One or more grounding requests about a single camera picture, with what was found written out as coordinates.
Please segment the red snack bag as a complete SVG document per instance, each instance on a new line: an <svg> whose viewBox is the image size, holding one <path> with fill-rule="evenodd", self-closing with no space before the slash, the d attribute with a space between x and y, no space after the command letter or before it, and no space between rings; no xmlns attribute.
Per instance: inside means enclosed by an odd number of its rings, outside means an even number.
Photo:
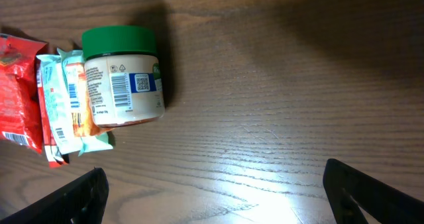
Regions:
<svg viewBox="0 0 424 224"><path fill-rule="evenodd" d="M44 42L1 34L1 139L42 152L36 55Z"/></svg>

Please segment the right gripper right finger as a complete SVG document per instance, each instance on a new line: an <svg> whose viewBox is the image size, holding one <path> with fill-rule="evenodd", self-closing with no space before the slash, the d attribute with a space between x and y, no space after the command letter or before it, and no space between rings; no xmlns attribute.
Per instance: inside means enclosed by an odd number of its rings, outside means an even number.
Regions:
<svg viewBox="0 0 424 224"><path fill-rule="evenodd" d="M380 223L423 222L422 201L337 159L328 159L323 186L338 224L366 223L363 211Z"/></svg>

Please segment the green lid jar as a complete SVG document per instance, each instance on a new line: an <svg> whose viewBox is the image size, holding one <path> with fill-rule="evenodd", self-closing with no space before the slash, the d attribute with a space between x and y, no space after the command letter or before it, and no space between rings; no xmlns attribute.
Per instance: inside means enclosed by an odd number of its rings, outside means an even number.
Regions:
<svg viewBox="0 0 424 224"><path fill-rule="evenodd" d="M154 33L121 25L81 37L93 122L104 128L146 123L165 113Z"/></svg>

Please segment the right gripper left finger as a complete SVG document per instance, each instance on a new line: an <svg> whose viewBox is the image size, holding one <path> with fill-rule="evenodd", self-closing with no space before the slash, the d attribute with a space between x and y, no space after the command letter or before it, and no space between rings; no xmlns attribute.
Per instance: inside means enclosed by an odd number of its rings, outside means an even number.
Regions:
<svg viewBox="0 0 424 224"><path fill-rule="evenodd" d="M109 195L102 168L94 168L28 207L4 218L2 223L101 223Z"/></svg>

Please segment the thin red stick packet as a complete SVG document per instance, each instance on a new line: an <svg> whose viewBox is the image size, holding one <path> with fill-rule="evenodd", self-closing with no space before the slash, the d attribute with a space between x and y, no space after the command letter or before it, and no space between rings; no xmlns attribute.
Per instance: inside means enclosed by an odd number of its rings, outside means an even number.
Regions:
<svg viewBox="0 0 424 224"><path fill-rule="evenodd" d="M43 147L46 153L47 160L49 162L50 168L59 168L70 163L69 156L67 154L61 154L56 141L54 140L54 135L52 134L50 123L48 120L48 114L46 111L46 103L44 100L44 90L42 87L42 78L40 70L40 62L36 63L36 80L37 80L37 90L38 90L38 100L40 105L40 114L42 121L42 139Z"/></svg>

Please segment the light teal snack pack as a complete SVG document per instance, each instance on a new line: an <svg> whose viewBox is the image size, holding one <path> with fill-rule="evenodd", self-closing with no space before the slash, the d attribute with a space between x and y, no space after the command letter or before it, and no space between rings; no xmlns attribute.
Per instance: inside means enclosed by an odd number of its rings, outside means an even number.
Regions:
<svg viewBox="0 0 424 224"><path fill-rule="evenodd" d="M88 137L74 135L65 65L82 62L84 67L83 51L65 52L57 49L57 52L57 54L38 55L36 58L40 62L42 87L50 128L60 153L78 152L82 155L87 152L113 149L107 132Z"/></svg>

